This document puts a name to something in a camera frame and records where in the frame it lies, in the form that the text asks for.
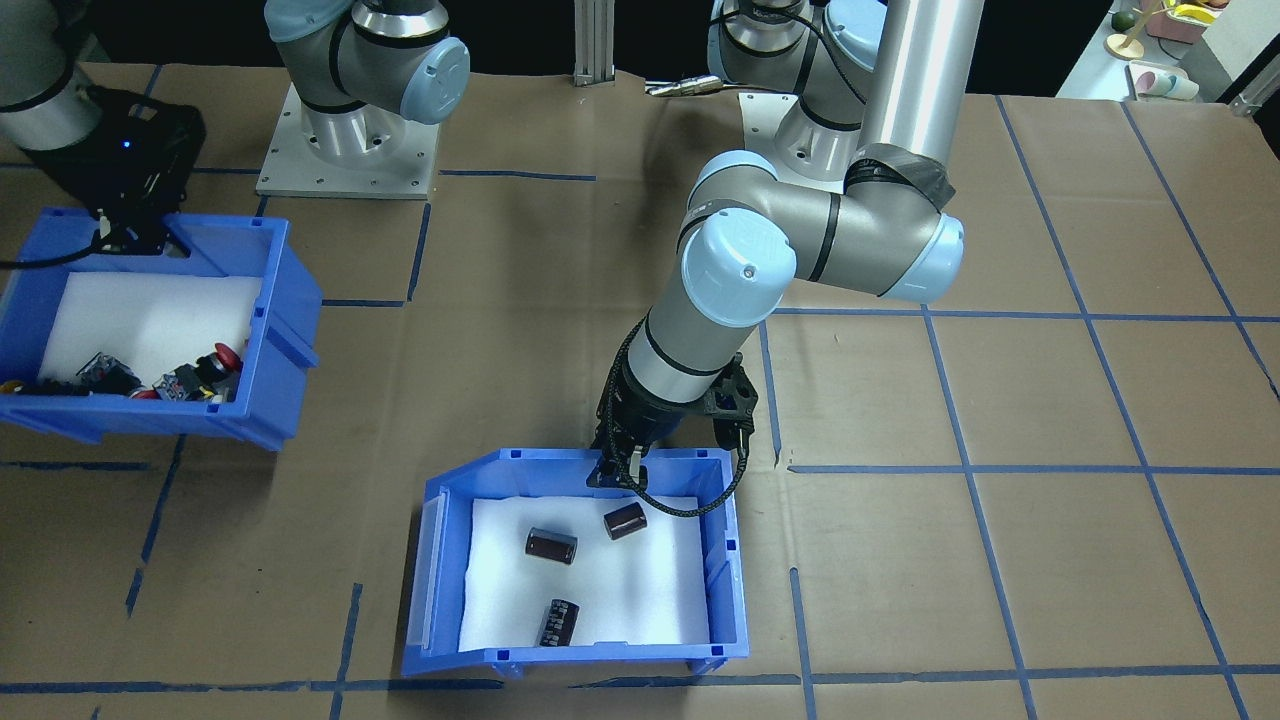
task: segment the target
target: metal cylinder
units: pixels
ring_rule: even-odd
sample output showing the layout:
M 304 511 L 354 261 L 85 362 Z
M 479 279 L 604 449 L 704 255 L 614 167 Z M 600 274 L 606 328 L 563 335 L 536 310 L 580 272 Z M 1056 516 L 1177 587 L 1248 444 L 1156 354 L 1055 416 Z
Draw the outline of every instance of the metal cylinder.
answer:
M 88 137 L 102 119 L 102 109 L 84 96 L 91 85 L 76 68 L 49 100 L 17 111 L 0 111 L 0 133 L 23 150 L 58 150 Z
M 808 3 L 796 8 L 790 8 L 791 5 L 797 4 L 787 0 L 771 3 L 762 0 L 724 0 L 724 14 L 735 12 L 740 13 L 724 20 L 724 31 L 733 40 L 733 42 L 737 42 L 744 47 L 750 47 L 755 53 L 782 53 L 787 47 L 796 45 L 800 38 L 804 37 L 805 28 L 800 23 L 788 20 L 781 15 L 753 15 L 753 4 L 760 6 L 776 6 L 778 9 L 790 9 L 804 19 L 810 19 L 813 17 L 813 10 Z
M 982 0 L 888 4 L 859 146 L 883 142 L 946 164 Z
M 312 152 L 344 168 L 378 163 L 404 141 L 404 118 L 372 105 L 347 113 L 319 113 L 303 106 L 302 129 L 310 133 Z
M 0 3 L 0 106 L 40 96 L 67 70 L 67 53 L 54 42 L 58 13 L 49 0 Z
M 357 27 L 381 37 L 425 37 L 449 27 L 449 13 L 435 0 L 372 4 L 369 0 L 351 9 Z
M 860 111 L 856 101 L 851 105 Z M 858 151 L 858 131 L 831 129 L 820 126 L 794 102 L 773 133 L 778 158 L 803 177 L 826 182 L 844 179 Z

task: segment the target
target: blue tape line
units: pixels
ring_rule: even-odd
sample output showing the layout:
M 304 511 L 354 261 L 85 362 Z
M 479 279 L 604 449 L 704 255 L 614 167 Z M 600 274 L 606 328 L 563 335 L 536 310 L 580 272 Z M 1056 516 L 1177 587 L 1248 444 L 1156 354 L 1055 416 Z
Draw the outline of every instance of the blue tape line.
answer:
M 413 301 L 413 292 L 417 290 L 417 275 L 422 269 L 422 254 L 426 250 L 426 228 L 431 223 L 431 204 L 422 206 L 422 223 L 417 229 L 417 249 L 413 250 L 413 272 L 408 275 L 408 293 L 404 300 Z
M 151 469 L 150 462 L 50 462 L 44 460 L 6 460 L 0 468 L 19 470 L 92 470 L 95 473 L 142 473 Z
M 163 69 L 164 65 L 156 65 L 155 69 L 151 70 L 151 79 L 147 81 L 147 88 L 142 91 L 142 95 L 146 95 L 147 97 L 151 96 L 151 91 L 156 88 L 156 81 L 160 79 L 160 70 Z
M 440 170 L 442 176 L 463 178 L 531 178 L 576 182 L 595 182 L 595 176 L 568 176 L 561 173 L 531 173 L 527 170 Z
M 264 684 L 102 682 L 102 683 L 0 683 L 0 696 L 14 694 L 148 694 L 148 693 L 292 693 L 308 689 L 306 680 Z
M 1233 665 L 1236 675 L 1276 675 L 1277 665 Z M 1221 675 L 1217 665 L 1138 665 L 1115 667 L 1033 667 L 1027 675 L 1033 680 L 1080 679 L 1080 678 L 1165 678 L 1165 676 L 1213 676 Z M 896 683 L 980 683 L 992 680 L 1014 680 L 1016 670 L 942 670 L 925 673 L 817 673 L 812 680 L 818 685 L 859 685 Z M 614 678 L 600 683 L 576 685 L 573 689 L 605 689 L 632 687 L 692 687 L 692 685 L 797 685 L 803 680 L 791 674 L 765 675 L 684 675 L 654 678 Z M 99 683 L 0 683 L 0 696 L 19 694 L 146 694 L 146 693 L 296 693 L 333 692 L 338 683 L 333 680 L 283 680 L 278 683 L 161 683 L 161 682 L 99 682 Z M 344 683 L 346 692 L 412 692 L 412 691 L 497 691 L 504 684 L 490 679 L 383 679 L 351 680 Z
M 151 524 L 147 525 L 147 537 L 142 541 L 142 552 L 138 553 L 138 566 L 133 570 L 133 582 L 129 583 L 129 592 L 124 596 L 124 610 L 127 618 L 133 618 L 133 606 L 138 602 L 138 593 L 142 592 L 142 577 L 147 562 L 151 561 L 151 551 L 155 550 L 156 537 L 160 534 L 160 519 L 164 516 L 164 506 L 169 502 L 169 491 L 173 480 L 178 475 L 182 465 L 182 451 L 187 447 L 187 436 L 178 436 L 178 442 L 173 445 L 173 459 L 169 461 L 169 471 L 165 473 L 164 484 L 160 486 L 160 495 L 156 497 L 155 510 L 151 511 Z
M 938 333 L 933 327 L 933 315 L 929 307 L 922 305 L 920 310 L 924 313 L 924 329 L 929 336 L 929 347 L 933 350 L 933 364 L 938 370 L 938 382 L 942 383 L 942 398 L 946 401 L 947 416 L 951 419 L 951 432 L 955 434 L 956 451 L 960 454 L 961 465 L 964 465 L 965 486 L 969 488 L 969 502 L 973 505 L 973 514 L 978 520 L 982 550 L 987 556 L 987 568 L 991 570 L 991 580 L 996 588 L 996 602 L 1000 605 L 1000 616 L 1005 623 L 1005 634 L 1009 635 L 1009 650 L 1014 656 L 1014 670 L 1018 673 L 1018 685 L 1023 691 L 1023 705 L 1027 707 L 1027 719 L 1037 720 L 1038 715 L 1036 712 L 1036 698 L 1032 697 L 1032 683 L 1027 676 L 1027 664 L 1023 661 L 1023 648 L 1018 642 L 1018 630 L 1014 628 L 1014 615 L 1009 609 L 1009 596 L 1005 594 L 1005 580 L 1000 575 L 996 546 L 991 542 L 987 515 L 982 510 L 982 498 L 978 497 L 978 480 L 974 479 L 973 469 L 969 465 L 969 448 L 965 446 L 964 432 L 960 429 L 960 415 L 956 413 L 955 397 L 951 395 L 947 368 L 942 363 L 942 346 L 938 343 Z
M 1162 465 L 969 465 L 975 475 L 1037 475 L 1114 473 L 1156 475 L 1280 475 L 1280 468 L 1197 468 Z M 936 475 L 959 474 L 964 465 L 788 465 L 787 470 L 813 475 Z
M 1158 315 L 1143 313 L 1048 313 L 1038 310 L 933 310 L 934 318 L 983 318 L 1014 320 L 1116 320 L 1144 323 L 1280 323 L 1274 315 Z M 850 315 L 919 318 L 920 310 L 897 307 L 778 307 L 774 315 Z
M 256 176 L 262 170 L 259 168 L 192 168 L 191 172 L 201 176 Z
M 607 688 L 692 688 L 692 687 L 740 687 L 740 685 L 800 685 L 797 675 L 774 673 L 765 675 L 653 675 L 611 678 L 598 683 L 573 685 L 572 689 Z
M 1115 373 L 1111 372 L 1111 363 L 1107 361 L 1106 351 L 1102 348 L 1102 340 L 1098 337 L 1093 320 L 1088 316 L 1088 307 L 1084 304 L 1084 296 L 1080 293 L 1080 288 L 1075 282 L 1075 274 L 1071 272 L 1071 265 L 1068 263 L 1066 254 L 1062 251 L 1062 243 L 1059 241 L 1057 229 L 1053 227 L 1053 220 L 1048 215 L 1048 209 L 1044 205 L 1044 199 L 1041 195 L 1039 186 L 1036 183 L 1036 177 L 1032 174 L 1030 165 L 1027 163 L 1027 155 L 1023 152 L 1021 143 L 1018 141 L 1018 133 L 1014 131 L 1014 124 L 1009 119 L 1005 102 L 998 95 L 996 96 L 996 106 L 1000 109 L 1000 117 L 1004 119 L 1005 128 L 1009 131 L 1009 137 L 1014 142 L 1014 150 L 1018 154 L 1018 161 L 1023 167 L 1023 173 L 1027 176 L 1027 183 L 1030 186 L 1032 195 L 1036 196 L 1036 204 L 1039 206 L 1044 227 L 1048 229 L 1050 238 L 1053 241 L 1053 249 L 1057 251 L 1059 260 L 1062 264 L 1062 270 L 1066 273 L 1066 281 L 1071 286 L 1071 295 L 1075 296 L 1075 301 L 1080 307 L 1080 314 L 1085 315 L 1084 327 L 1089 331 L 1089 340 L 1093 342 L 1093 350 L 1097 352 L 1098 363 L 1101 363 L 1102 372 L 1107 378 L 1107 384 L 1111 387 L 1111 395 L 1115 397 L 1116 406 L 1120 410 L 1120 416 L 1124 419 L 1125 429 L 1129 433 L 1129 439 L 1133 442 L 1134 452 L 1137 452 L 1138 461 L 1142 466 L 1147 469 L 1144 473 L 1147 478 L 1147 487 L 1149 488 L 1151 497 L 1156 503 L 1156 510 L 1160 512 L 1160 520 L 1165 525 L 1165 533 L 1169 536 L 1169 542 L 1174 548 L 1174 555 L 1178 557 L 1178 565 L 1181 568 L 1183 578 L 1187 582 L 1187 589 L 1190 592 L 1192 600 L 1196 603 L 1196 611 L 1199 614 L 1201 621 L 1204 625 L 1204 633 L 1208 635 L 1210 644 L 1213 647 L 1213 656 L 1217 659 L 1222 678 L 1226 680 L 1226 687 L 1231 693 L 1231 700 L 1235 702 L 1235 710 L 1239 714 L 1240 720 L 1248 720 L 1249 712 L 1244 707 L 1244 700 L 1240 697 L 1240 691 L 1235 684 L 1235 678 L 1231 675 L 1231 669 L 1226 661 L 1226 653 L 1222 651 L 1222 643 L 1219 641 L 1217 632 L 1213 629 L 1213 621 L 1210 620 L 1208 612 L 1204 610 L 1199 588 L 1196 585 L 1196 578 L 1192 575 L 1190 565 L 1187 562 L 1187 556 L 1183 553 L 1183 544 L 1178 539 L 1178 533 L 1174 530 L 1174 523 L 1169 516 L 1167 509 L 1165 507 L 1165 501 L 1160 495 L 1160 487 L 1156 484 L 1156 478 L 1149 469 L 1149 462 L 1147 460 L 1147 454 L 1142 447 L 1142 441 L 1138 438 L 1138 429 L 1133 423 L 1133 418 L 1129 415 L 1129 407 L 1124 401 L 1124 396 L 1120 393 L 1120 386 L 1116 383 Z M 1124 108 L 1123 104 L 1121 109 L 1128 114 L 1128 109 Z M 1190 225 L 1187 225 L 1187 231 L 1190 232 Z M 1226 302 L 1226 307 L 1230 311 L 1230 302 Z
M 169 461 L 169 471 L 164 477 L 164 484 L 160 486 L 160 496 L 156 497 L 156 507 L 151 512 L 151 525 L 147 527 L 147 538 L 142 543 L 142 565 L 146 566 L 147 561 L 151 560 L 151 551 L 156 544 L 156 536 L 160 533 L 160 519 L 164 515 L 164 506 L 169 502 L 169 491 L 173 488 L 173 479 L 178 475 L 178 468 L 182 465 L 182 451 L 187 447 L 187 436 L 178 436 L 178 442 L 173 446 L 173 459 Z
M 773 464 L 782 456 L 782 428 L 778 427 L 778 393 L 773 389 L 773 357 L 769 355 L 768 320 L 760 322 L 760 361 L 764 364 L 764 393 L 769 400 L 769 427 L 773 429 Z
M 506 685 L 500 680 L 463 678 L 397 678 L 394 680 L 352 680 L 343 687 L 344 692 L 410 692 L 410 691 L 500 691 Z
M 808 720 L 818 720 L 818 700 L 813 692 L 813 666 L 809 662 L 809 629 L 804 621 L 804 598 L 800 596 L 800 570 L 791 569 L 791 607 L 796 616 L 796 644 L 800 647 L 800 685 Z
M 1165 172 L 1160 168 L 1160 163 L 1156 161 L 1156 155 L 1151 151 L 1151 146 L 1147 145 L 1147 138 L 1143 137 L 1142 131 L 1138 128 L 1138 122 L 1134 119 L 1133 113 L 1129 111 L 1128 105 L 1120 104 L 1120 109 L 1124 111 L 1124 117 L 1129 120 L 1129 127 L 1133 128 L 1133 135 L 1138 138 L 1138 143 L 1142 145 L 1142 151 L 1147 154 L 1147 160 L 1151 161 L 1151 169 L 1156 170 L 1156 177 L 1160 179 L 1160 184 L 1165 188 L 1165 195 L 1169 196 L 1169 201 L 1174 204 L 1174 210 L 1178 211 L 1178 219 L 1183 222 L 1183 229 L 1187 231 L 1187 237 L 1190 238 L 1192 246 L 1196 247 L 1196 254 L 1199 255 L 1201 263 L 1204 265 L 1204 270 L 1208 272 L 1208 277 L 1213 281 L 1213 287 L 1217 288 L 1217 295 L 1222 299 L 1222 305 L 1226 306 L 1226 311 L 1235 320 L 1235 328 L 1240 332 L 1240 337 L 1244 338 L 1244 346 L 1249 348 L 1249 355 L 1253 356 L 1253 361 L 1258 364 L 1262 369 L 1262 374 L 1267 378 L 1267 384 L 1271 386 L 1271 395 L 1275 395 L 1280 400 L 1280 389 L 1276 388 L 1275 378 L 1267 370 L 1267 364 L 1262 360 L 1262 355 L 1258 354 L 1258 348 L 1253 345 L 1253 338 L 1249 337 L 1249 331 L 1245 329 L 1244 323 L 1239 320 L 1239 314 L 1235 311 L 1235 305 L 1231 299 L 1226 295 L 1226 287 L 1222 286 L 1222 281 L 1219 279 L 1217 273 L 1213 270 L 1213 264 L 1208 261 L 1208 255 L 1204 252 L 1204 246 L 1201 245 L 1199 237 L 1196 234 L 1194 228 L 1192 228 L 1190 220 L 1187 219 L 1187 213 L 1183 211 L 1183 204 L 1178 201 L 1178 196 L 1174 193 L 1174 188 L 1170 187 L 1169 179 L 1165 178 Z
M 1069 680 L 1079 678 L 1171 678 L 1187 675 L 1221 675 L 1217 665 L 1139 665 L 1133 667 L 1046 667 L 1028 670 L 1033 680 Z
M 129 583 L 129 594 L 124 596 L 124 616 L 133 618 L 133 606 L 138 602 L 138 592 L 142 591 L 142 568 L 133 569 L 133 582 Z
M 333 701 L 329 705 L 329 720 L 342 717 L 342 693 L 347 689 L 347 669 L 351 666 L 351 648 L 356 644 L 356 623 L 360 620 L 360 596 L 365 585 L 351 585 L 351 607 L 347 610 L 347 629 L 342 635 L 342 659 L 338 662 L 338 676 L 334 680 Z
M 325 307 L 403 307 L 403 300 L 335 300 L 324 299 L 320 305 Z
M 943 670 L 937 673 L 819 673 L 819 685 L 882 685 L 897 683 L 986 683 L 1016 680 L 1016 670 Z

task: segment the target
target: yellow object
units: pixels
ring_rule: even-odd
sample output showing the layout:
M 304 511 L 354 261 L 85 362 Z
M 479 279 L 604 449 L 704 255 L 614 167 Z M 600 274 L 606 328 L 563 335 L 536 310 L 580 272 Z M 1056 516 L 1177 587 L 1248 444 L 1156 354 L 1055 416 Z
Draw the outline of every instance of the yellow object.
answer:
M 1178 5 L 1169 15 L 1174 19 L 1189 22 L 1192 24 L 1210 26 L 1217 19 L 1217 13 L 1201 8 L 1199 5 Z

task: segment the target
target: electronic component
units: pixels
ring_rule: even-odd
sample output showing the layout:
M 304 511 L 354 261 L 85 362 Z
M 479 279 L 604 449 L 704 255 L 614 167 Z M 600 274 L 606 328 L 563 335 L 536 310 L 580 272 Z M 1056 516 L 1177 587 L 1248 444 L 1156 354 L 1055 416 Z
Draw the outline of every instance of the electronic component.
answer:
M 214 352 L 200 357 L 195 365 L 179 365 L 172 373 L 165 373 L 156 392 L 165 400 L 221 398 L 223 402 L 230 402 L 236 396 L 242 366 L 239 355 L 218 342 L 214 343 Z
M 577 606 L 567 600 L 553 600 L 547 611 L 547 621 L 543 623 L 543 637 L 538 644 L 540 647 L 564 647 L 573 639 L 576 625 Z
M 142 384 L 128 365 L 114 356 L 99 352 L 76 373 L 81 387 L 92 393 L 154 398 L 154 391 Z
M 648 527 L 649 520 L 645 519 L 644 507 L 640 507 L 639 502 L 625 505 L 604 515 L 604 529 L 609 532 L 609 539 L 625 538 Z
M 536 555 L 538 557 L 572 565 L 575 552 L 577 552 L 577 538 L 573 536 L 553 533 L 541 528 L 529 530 L 529 539 L 525 542 L 525 555 Z

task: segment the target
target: white foam insert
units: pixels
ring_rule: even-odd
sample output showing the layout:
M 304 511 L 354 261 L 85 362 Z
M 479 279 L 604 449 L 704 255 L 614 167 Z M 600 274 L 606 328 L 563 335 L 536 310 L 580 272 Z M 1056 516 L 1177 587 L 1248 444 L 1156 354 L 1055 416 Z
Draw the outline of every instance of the white foam insert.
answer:
M 662 502 L 690 510 L 692 497 Z M 634 502 L 509 497 L 472 503 L 458 651 L 536 646 L 552 600 L 580 607 L 571 644 L 709 642 L 701 529 L 641 502 L 649 527 L 609 539 L 604 514 Z M 530 528 L 577 538 L 572 565 L 525 555 Z
M 223 342 L 242 352 L 261 278 L 154 273 L 72 273 L 49 333 L 40 378 L 73 382 L 99 352 L 143 384 Z

